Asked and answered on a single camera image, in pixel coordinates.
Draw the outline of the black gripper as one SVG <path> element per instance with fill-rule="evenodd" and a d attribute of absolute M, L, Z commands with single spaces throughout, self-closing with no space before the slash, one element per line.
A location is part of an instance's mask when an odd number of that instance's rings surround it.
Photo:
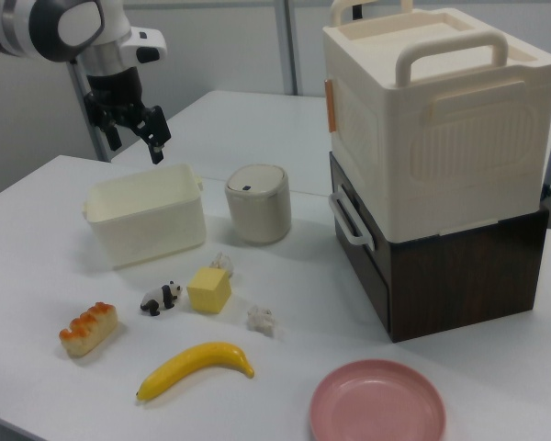
<path fill-rule="evenodd" d="M 160 106 L 143 105 L 137 68 L 111 75 L 88 75 L 87 80 L 90 92 L 84 96 L 84 106 L 88 122 L 105 135 L 110 150 L 117 151 L 122 146 L 112 107 L 129 108 L 129 128 L 146 143 L 152 163 L 159 164 L 171 132 Z"/>

